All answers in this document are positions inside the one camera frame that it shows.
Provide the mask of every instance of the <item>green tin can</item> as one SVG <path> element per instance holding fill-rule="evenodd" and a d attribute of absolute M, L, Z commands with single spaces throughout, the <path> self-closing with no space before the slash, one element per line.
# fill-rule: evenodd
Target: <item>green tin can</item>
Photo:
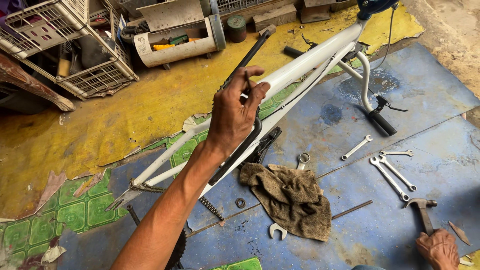
<path fill-rule="evenodd" d="M 239 43 L 247 37 L 247 27 L 245 19 L 240 15 L 233 15 L 227 20 L 228 33 L 230 40 Z"/>

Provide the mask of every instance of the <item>bicycle chain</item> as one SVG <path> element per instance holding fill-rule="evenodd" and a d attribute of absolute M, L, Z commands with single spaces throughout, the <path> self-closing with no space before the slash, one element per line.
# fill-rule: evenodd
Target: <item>bicycle chain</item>
<path fill-rule="evenodd" d="M 145 183 L 141 183 L 140 185 L 134 185 L 133 184 L 134 179 L 132 178 L 130 180 L 130 189 L 132 190 L 138 190 L 138 191 L 146 191 L 146 192 L 154 192 L 154 193 L 164 193 L 167 189 L 164 187 L 159 187 L 159 186 L 151 186 Z M 201 196 L 200 199 L 198 199 L 201 203 L 203 203 L 208 210 L 210 210 L 212 213 L 214 213 L 217 217 L 219 217 L 222 221 L 225 221 L 225 218 L 220 214 L 220 212 L 213 206 L 212 203 L 210 203 L 207 198 L 204 196 Z"/>

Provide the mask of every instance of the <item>bicycle frame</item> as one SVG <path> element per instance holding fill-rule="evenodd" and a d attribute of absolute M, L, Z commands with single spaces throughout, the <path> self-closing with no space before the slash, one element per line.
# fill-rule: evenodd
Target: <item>bicycle frame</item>
<path fill-rule="evenodd" d="M 278 106 L 277 110 L 270 115 L 269 117 L 262 120 L 262 130 L 257 138 L 250 144 L 250 146 L 243 152 L 243 154 L 238 158 L 233 166 L 231 166 L 226 173 L 220 178 L 223 179 L 227 174 L 229 174 L 234 168 L 236 168 L 243 160 L 245 160 L 257 147 L 260 142 L 260 138 L 262 138 L 265 134 L 267 134 L 276 123 L 302 98 L 304 97 L 310 89 L 312 89 L 324 76 L 325 74 L 330 71 L 335 65 L 340 66 L 345 72 L 347 72 L 350 76 L 355 78 L 356 80 L 361 82 L 361 96 L 363 106 L 365 107 L 367 112 L 371 112 L 373 108 L 368 102 L 367 98 L 367 91 L 368 91 L 368 82 L 369 82 L 369 74 L 370 74 L 370 63 L 368 62 L 368 58 L 363 55 L 361 52 L 357 53 L 357 58 L 363 65 L 364 69 L 364 76 L 358 74 L 354 71 L 350 66 L 346 65 L 341 61 L 341 59 L 349 52 L 353 51 L 355 48 L 355 44 L 357 43 L 362 31 L 365 28 L 367 20 L 361 20 L 357 18 L 356 22 L 351 26 L 345 28 L 344 30 L 340 31 L 339 33 L 335 34 L 334 36 L 330 37 L 323 43 L 317 45 L 316 47 L 312 48 L 308 52 L 302 54 L 298 58 L 294 59 L 290 63 L 286 64 L 285 66 L 281 67 L 280 69 L 274 71 L 264 79 L 260 80 L 260 82 L 268 82 L 270 84 L 270 90 L 266 93 L 266 97 L 262 100 L 262 103 L 273 97 L 277 94 L 280 90 L 284 89 L 291 83 L 293 83 L 298 78 L 302 77 L 308 71 L 315 68 L 317 65 L 321 63 L 321 65 L 316 68 L 288 97 L 284 100 L 280 106 Z M 145 182 L 145 184 L 153 186 L 158 184 L 159 182 L 179 173 L 183 167 L 187 164 L 184 162 L 152 179 L 147 179 L 158 169 L 160 166 L 167 161 L 181 146 L 183 146 L 188 140 L 190 140 L 193 136 L 197 135 L 198 133 L 207 130 L 210 126 L 210 120 L 197 125 L 196 127 L 187 131 L 177 142 L 175 142 L 170 148 L 168 148 L 160 157 L 158 157 L 150 166 L 148 166 L 145 171 L 143 171 L 134 181 L 133 185 L 141 185 Z M 203 190 L 203 196 L 206 192 L 208 192 L 212 187 L 215 186 L 207 184 L 205 189 Z M 116 209 L 119 206 L 126 204 L 128 201 L 132 200 L 133 198 L 137 197 L 141 191 L 128 189 L 125 191 L 121 196 L 119 196 L 105 211 L 110 209 Z"/>

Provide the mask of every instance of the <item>brake lever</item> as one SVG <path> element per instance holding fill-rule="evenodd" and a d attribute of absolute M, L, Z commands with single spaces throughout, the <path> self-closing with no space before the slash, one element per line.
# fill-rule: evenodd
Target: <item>brake lever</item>
<path fill-rule="evenodd" d="M 382 97 L 382 96 L 380 96 L 380 95 L 377 95 L 377 96 L 375 96 L 375 97 L 377 98 L 378 106 L 377 106 L 376 109 L 373 110 L 374 112 L 381 111 L 381 110 L 384 108 L 385 105 L 386 105 L 387 107 L 389 107 L 390 109 L 392 109 L 392 110 L 408 111 L 408 110 L 403 110 L 403 109 L 399 109 L 399 108 L 394 108 L 394 107 L 392 107 L 392 106 L 390 105 L 390 102 L 389 102 L 386 98 L 384 98 L 384 97 Z"/>
<path fill-rule="evenodd" d="M 318 43 L 310 42 L 310 40 L 309 40 L 309 39 L 306 39 L 306 38 L 303 36 L 303 34 L 301 34 L 301 37 L 303 38 L 303 40 L 305 40 L 305 43 L 307 43 L 308 45 L 310 45 L 310 49 L 308 49 L 308 50 L 311 50 L 311 49 L 315 48 L 315 46 L 318 45 Z"/>

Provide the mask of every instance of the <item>brown towel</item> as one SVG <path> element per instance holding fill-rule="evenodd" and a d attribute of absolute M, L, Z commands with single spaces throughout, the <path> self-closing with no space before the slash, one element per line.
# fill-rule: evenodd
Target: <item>brown towel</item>
<path fill-rule="evenodd" d="M 327 241 L 332 213 L 311 170 L 247 163 L 240 183 L 249 185 L 268 215 L 288 232 Z"/>

